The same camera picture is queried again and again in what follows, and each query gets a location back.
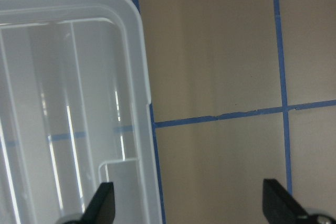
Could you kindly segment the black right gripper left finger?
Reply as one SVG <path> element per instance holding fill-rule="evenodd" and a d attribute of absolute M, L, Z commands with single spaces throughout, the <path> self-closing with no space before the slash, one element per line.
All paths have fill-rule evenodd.
<path fill-rule="evenodd" d="M 113 182 L 101 183 L 87 209 L 77 223 L 111 224 L 115 220 L 115 196 Z"/>

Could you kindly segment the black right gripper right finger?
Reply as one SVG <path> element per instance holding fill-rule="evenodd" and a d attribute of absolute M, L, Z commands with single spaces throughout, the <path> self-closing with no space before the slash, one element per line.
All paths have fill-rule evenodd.
<path fill-rule="evenodd" d="M 276 179 L 264 179 L 263 214 L 268 223 L 308 223 L 309 214 Z"/>

